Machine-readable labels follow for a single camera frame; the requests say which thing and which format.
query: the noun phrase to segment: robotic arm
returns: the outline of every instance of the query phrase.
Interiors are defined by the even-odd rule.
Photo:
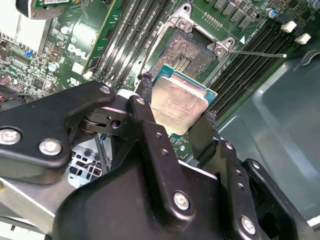
[[[59,182],[72,147],[102,133],[112,138],[112,171],[66,197],[53,215],[53,240],[316,239],[263,166],[240,161],[219,137],[210,114],[188,131],[209,174],[177,160],[150,94],[141,96],[92,81],[1,112],[0,200],[9,180]]]

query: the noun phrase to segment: motherboard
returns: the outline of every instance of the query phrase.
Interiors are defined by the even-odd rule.
[[[308,44],[320,22],[319,0],[33,2],[34,9],[61,12],[30,19],[11,0],[0,3],[0,87],[26,93],[28,101],[94,80],[135,91],[139,75],[155,78],[168,66],[180,79],[162,76],[163,83],[183,84],[201,101],[207,91],[217,93],[207,110],[218,125]],[[198,87],[190,87],[193,80]],[[173,130],[170,140],[180,160],[191,153],[187,132]]]

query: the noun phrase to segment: black plastic part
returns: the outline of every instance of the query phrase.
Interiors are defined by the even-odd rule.
[[[238,164],[233,146],[225,140],[216,145],[215,155],[204,170],[219,178],[219,212],[221,229],[227,239],[262,239],[246,170]],[[247,217],[255,233],[247,232],[241,222]]]
[[[192,146],[193,158],[200,162],[200,168],[205,166],[215,155],[217,142],[220,140],[215,125],[215,114],[205,112],[188,131]]]
[[[0,129],[15,129],[21,140],[0,144],[0,176],[16,180],[51,184],[64,174],[71,159],[71,142],[85,115],[114,100],[113,92],[100,90],[103,83],[92,81],[0,113]],[[49,156],[39,144],[55,139],[62,151]]]
[[[151,105],[151,98],[152,98],[152,74],[149,72],[146,72],[144,74],[141,74],[138,76],[138,79],[141,80],[141,82],[138,85],[138,88],[136,89],[135,93],[141,96],[147,103]]]
[[[54,240],[222,240],[219,228],[219,183],[180,166],[194,196],[196,216],[183,231],[170,231],[157,220],[144,161],[127,164],[73,192],[60,206]]]
[[[16,9],[28,17],[29,14],[29,0],[16,0],[15,2]]]
[[[130,128],[127,102],[126,98],[117,95],[107,106],[96,108],[87,114],[80,128],[89,133],[126,138]]]
[[[172,231],[187,228],[196,214],[189,187],[181,172],[176,154],[165,128],[155,123],[150,106],[141,104],[139,96],[131,96],[128,111],[131,132],[112,160],[112,170],[131,161],[136,152],[143,160],[154,211],[158,220]],[[174,193],[181,192],[189,199],[189,208],[181,210],[174,202]]]
[[[247,159],[242,166],[249,176],[259,223],[269,238],[278,240],[319,239],[261,164]]]

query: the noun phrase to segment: gray metal panel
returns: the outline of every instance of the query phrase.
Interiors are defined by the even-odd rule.
[[[306,220],[320,215],[320,63],[284,63],[222,125],[241,160],[259,161]]]

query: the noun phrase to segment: heatsink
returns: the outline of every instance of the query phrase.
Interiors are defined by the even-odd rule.
[[[43,51],[50,29],[50,20],[31,20],[18,12],[12,0],[0,3],[0,36],[39,54]]]

